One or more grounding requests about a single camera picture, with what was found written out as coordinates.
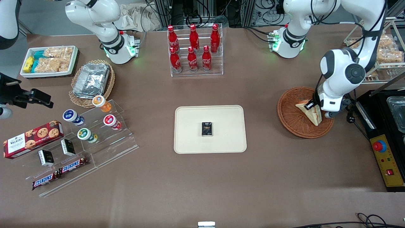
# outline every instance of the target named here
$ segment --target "round wicker basket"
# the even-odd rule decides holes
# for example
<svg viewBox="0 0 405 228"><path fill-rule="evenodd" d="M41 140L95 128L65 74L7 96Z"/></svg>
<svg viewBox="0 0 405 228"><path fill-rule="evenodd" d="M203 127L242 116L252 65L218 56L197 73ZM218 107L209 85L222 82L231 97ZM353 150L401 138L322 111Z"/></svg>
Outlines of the round wicker basket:
<svg viewBox="0 0 405 228"><path fill-rule="evenodd" d="M101 63L101 64L105 64L105 65L110 67L110 73L108 75L108 82L107 82L105 92L104 92L104 95L103 95L104 98L106 100L108 100L107 98L110 95L111 91L113 90L114 81L115 81L115 73L114 73L114 70L113 70L112 66L108 62L106 62L104 60L92 60L92 61L90 61L88 63L94 63L94 64L100 64ZM72 83L71 83L72 89L75 87L77 77L79 76L82 68L83 68L83 66L80 67L80 69L76 72L75 76L73 77L73 80L72 80ZM70 100L74 104L77 104L77 105L79 105L81 107L85 107L85 108L94 108L94 105L93 105L91 99L78 98L73 94L73 91L69 91L69 97L70 97Z"/></svg>
<svg viewBox="0 0 405 228"><path fill-rule="evenodd" d="M281 123L294 135L303 138L319 138L330 131L334 118L325 118L322 111L322 122L315 126L307 116L295 105L302 100L310 100L315 92L308 87L294 87L280 97L277 103L277 113Z"/></svg>

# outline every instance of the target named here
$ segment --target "acrylic bottle rack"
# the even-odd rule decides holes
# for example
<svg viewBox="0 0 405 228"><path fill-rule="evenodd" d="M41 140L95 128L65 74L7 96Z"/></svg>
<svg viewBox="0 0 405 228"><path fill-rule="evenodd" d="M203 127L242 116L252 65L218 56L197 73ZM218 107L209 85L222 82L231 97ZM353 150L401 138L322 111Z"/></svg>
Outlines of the acrylic bottle rack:
<svg viewBox="0 0 405 228"><path fill-rule="evenodd" d="M174 73L173 67L170 63L170 44L167 40L168 53L169 53L169 67L170 74L172 77L176 76L202 76L202 75L222 75L224 74L224 33L222 29L222 24L218 24L218 32L220 34L220 46L216 53L211 53L212 69L209 72L203 70L203 47L205 45L211 46L211 32L212 25L205 25L203 27L197 28L198 37L200 39L200 51L196 53L198 71L191 72L188 68L188 47L190 46L190 28L187 26L173 26L177 39L179 40L180 52L178 53L180 58L180 64L183 70L180 73Z"/></svg>
<svg viewBox="0 0 405 228"><path fill-rule="evenodd" d="M20 171L25 175L24 178L27 181L24 188L30 190L32 189L33 181L41 179L53 173L55 170L58 170L59 168L80 159L81 157L86 157L89 162L88 164L79 166L78 168L64 173L62 177L39 186L33 190L37 192L40 197L49 196L59 189L62 189L69 184L87 176L88 174L97 171L108 163L117 160L118 158L138 148L134 135L128 130L122 117L124 111L117 105L115 101L110 100L109 102L112 106L109 112L102 112L99 108L93 108L81 114L81 116L85 119L84 124L81 126L75 126L72 123L61 121L63 131L65 133L62 139L72 141L76 155L71 157L65 155L60 142L62 139L59 139L25 155L22 155L21 157L11 160L11 163L19 166ZM121 129L113 130L111 127L104 125L103 118L108 114L114 115L117 118L117 121L121 122ZM86 127L90 129L92 133L97 134L98 141L91 144L87 141L78 139L77 132L83 127ZM38 155L39 150L47 150L52 152L55 162L52 167L41 165Z"/></svg>

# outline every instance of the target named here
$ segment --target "red glass bottle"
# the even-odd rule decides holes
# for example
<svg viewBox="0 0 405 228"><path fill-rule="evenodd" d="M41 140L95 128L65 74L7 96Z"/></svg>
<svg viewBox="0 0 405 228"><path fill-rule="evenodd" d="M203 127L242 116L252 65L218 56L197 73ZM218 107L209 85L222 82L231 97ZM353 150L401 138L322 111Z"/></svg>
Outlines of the red glass bottle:
<svg viewBox="0 0 405 228"><path fill-rule="evenodd" d="M218 25L214 24L212 26L212 33L211 33L211 52L217 53L219 47L220 47L220 34L218 32Z"/></svg>
<svg viewBox="0 0 405 228"><path fill-rule="evenodd" d="M202 54L202 69L205 72L210 71L212 68L211 53L209 53L208 45L204 46L204 53Z"/></svg>
<svg viewBox="0 0 405 228"><path fill-rule="evenodd" d="M194 48L189 47L188 48L188 67L190 68L191 72L197 72L198 71L198 64L197 64L197 56L194 53Z"/></svg>
<svg viewBox="0 0 405 228"><path fill-rule="evenodd" d="M194 48L195 52L198 53L200 51L200 39L196 32L196 25L190 25L190 45Z"/></svg>
<svg viewBox="0 0 405 228"><path fill-rule="evenodd" d="M178 53L180 51L180 46L179 46L179 40L177 39L177 35L174 32L173 26L169 25L167 27L167 30L169 31L169 45L170 47L174 47L176 50L176 53Z"/></svg>
<svg viewBox="0 0 405 228"><path fill-rule="evenodd" d="M182 71L180 58L176 54L176 49L174 47L170 48L170 63L173 67L173 73L180 73Z"/></svg>

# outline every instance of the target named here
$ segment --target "table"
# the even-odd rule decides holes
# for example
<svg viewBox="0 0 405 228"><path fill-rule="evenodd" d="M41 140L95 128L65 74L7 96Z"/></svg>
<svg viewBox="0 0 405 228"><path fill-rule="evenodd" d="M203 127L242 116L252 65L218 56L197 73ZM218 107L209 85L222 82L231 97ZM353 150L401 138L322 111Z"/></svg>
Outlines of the table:
<svg viewBox="0 0 405 228"><path fill-rule="evenodd" d="M269 53L244 29L226 29L225 73L205 79L171 78L166 33L148 33L139 58L113 65L116 82L110 96L125 110L140 148L47 198L21 188L26 180L10 160L0 159L0 226L178 228L216 221L219 228L287 228L356 221L356 212L404 225L405 194L385 192L370 143L345 121L345 114L315 140L292 135L277 117L281 94L294 86L314 87L321 57L340 48L351 29L313 26L294 59ZM30 35L28 40L28 47L77 46L79 66L108 60L94 35ZM3 140L61 120L68 108L86 110L69 100L71 78L22 80L22 88L52 95L55 105L12 107L13 118L0 121ZM358 94L369 88L362 86ZM176 154L175 110L189 105L241 105L247 150Z"/></svg>

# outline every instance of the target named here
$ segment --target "yellow snack package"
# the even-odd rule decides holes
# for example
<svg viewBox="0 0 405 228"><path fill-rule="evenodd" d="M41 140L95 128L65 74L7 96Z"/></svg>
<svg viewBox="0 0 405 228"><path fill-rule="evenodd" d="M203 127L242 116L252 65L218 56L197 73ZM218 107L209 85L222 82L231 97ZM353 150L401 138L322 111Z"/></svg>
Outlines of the yellow snack package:
<svg viewBox="0 0 405 228"><path fill-rule="evenodd" d="M28 57L27 61L24 63L24 67L23 67L23 71L25 73L31 72L31 68L32 68L32 65L34 64L34 61L35 61L34 57L32 57L32 56Z"/></svg>

